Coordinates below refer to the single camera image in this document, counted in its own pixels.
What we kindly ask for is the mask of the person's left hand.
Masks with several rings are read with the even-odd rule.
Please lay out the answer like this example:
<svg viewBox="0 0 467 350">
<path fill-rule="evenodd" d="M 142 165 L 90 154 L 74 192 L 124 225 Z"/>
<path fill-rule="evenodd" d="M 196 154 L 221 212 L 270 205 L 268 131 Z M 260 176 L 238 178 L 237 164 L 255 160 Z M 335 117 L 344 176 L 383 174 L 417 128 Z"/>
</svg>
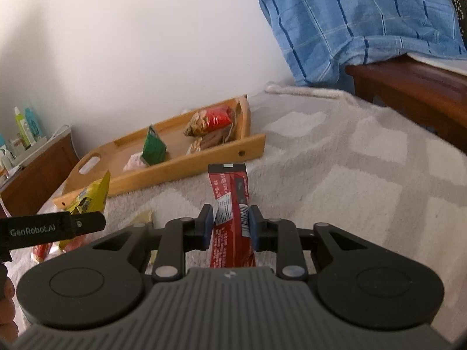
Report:
<svg viewBox="0 0 467 350">
<path fill-rule="evenodd" d="M 1 265 L 1 339 L 14 342 L 18 338 L 18 326 L 15 323 L 16 308 L 13 302 L 15 287 L 7 276 L 7 268 Z"/>
</svg>

